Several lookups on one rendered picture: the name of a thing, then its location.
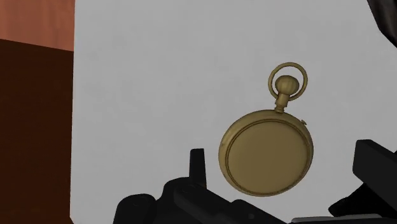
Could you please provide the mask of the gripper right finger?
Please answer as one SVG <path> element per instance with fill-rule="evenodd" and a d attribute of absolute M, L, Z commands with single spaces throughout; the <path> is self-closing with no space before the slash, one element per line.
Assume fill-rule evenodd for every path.
<path fill-rule="evenodd" d="M 363 184 L 332 204 L 333 216 L 379 214 L 397 218 L 397 151 L 370 139 L 356 141 L 352 171 Z"/>

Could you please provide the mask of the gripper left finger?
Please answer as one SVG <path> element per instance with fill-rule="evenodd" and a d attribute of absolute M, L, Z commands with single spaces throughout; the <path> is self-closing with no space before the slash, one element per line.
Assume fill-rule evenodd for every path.
<path fill-rule="evenodd" d="M 113 224 L 287 224 L 244 200 L 229 202 L 207 189 L 203 149 L 190 151 L 189 176 L 168 181 L 159 199 L 122 199 Z"/>

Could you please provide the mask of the gold pocket watch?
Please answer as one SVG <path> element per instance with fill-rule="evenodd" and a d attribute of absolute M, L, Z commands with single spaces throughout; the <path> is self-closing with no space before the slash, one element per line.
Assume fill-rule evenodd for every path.
<path fill-rule="evenodd" d="M 273 109 L 248 113 L 229 126 L 219 144 L 218 162 L 227 182 L 255 197 L 284 193 L 307 174 L 314 144 L 304 120 L 285 111 L 307 88 L 305 69 L 278 65 L 268 78 Z"/>

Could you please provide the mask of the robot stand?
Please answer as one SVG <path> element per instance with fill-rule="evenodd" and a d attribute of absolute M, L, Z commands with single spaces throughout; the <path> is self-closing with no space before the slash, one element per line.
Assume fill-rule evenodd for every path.
<path fill-rule="evenodd" d="M 397 0 L 367 0 L 379 31 L 397 48 Z"/>

